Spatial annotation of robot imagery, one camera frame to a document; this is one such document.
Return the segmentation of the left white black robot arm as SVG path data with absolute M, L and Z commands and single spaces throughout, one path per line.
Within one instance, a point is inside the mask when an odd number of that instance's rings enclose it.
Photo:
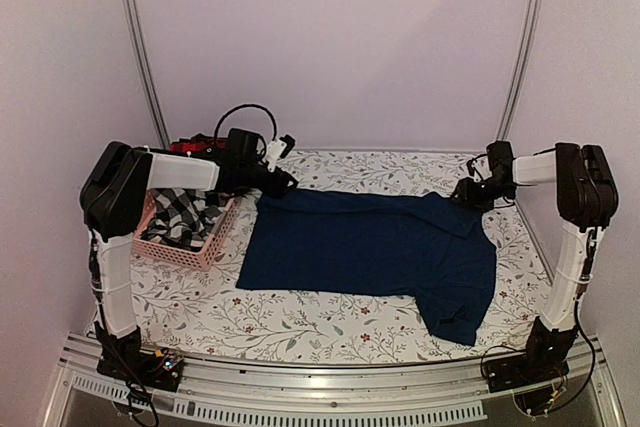
M 89 271 L 97 304 L 95 335 L 102 354 L 100 374 L 122 380 L 134 391 L 177 391 L 183 371 L 178 354 L 141 349 L 131 292 L 131 251 L 152 189 L 180 188 L 230 194 L 257 189 L 281 198 L 297 180 L 278 167 L 293 149 L 289 135 L 273 138 L 264 153 L 249 153 L 246 132 L 230 132 L 220 153 L 179 153 L 111 142 L 80 194 L 89 232 Z

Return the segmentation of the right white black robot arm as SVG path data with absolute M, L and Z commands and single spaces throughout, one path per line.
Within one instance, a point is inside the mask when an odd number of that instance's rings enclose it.
M 579 313 L 592 279 L 596 253 L 619 205 L 618 190 L 604 149 L 559 142 L 531 156 L 514 155 L 507 141 L 487 146 L 482 174 L 475 160 L 458 182 L 452 200 L 483 213 L 496 200 L 513 201 L 520 187 L 552 183 L 562 225 L 562 244 L 551 293 L 535 318 L 524 351 L 483 363 L 491 392 L 517 389 L 568 374 L 567 357 L 584 334 Z

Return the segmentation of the navy blue t-shirt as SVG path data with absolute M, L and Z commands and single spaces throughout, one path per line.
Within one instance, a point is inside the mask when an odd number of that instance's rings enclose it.
M 437 193 L 307 189 L 256 207 L 237 288 L 408 296 L 431 336 L 475 344 L 497 270 L 482 213 Z

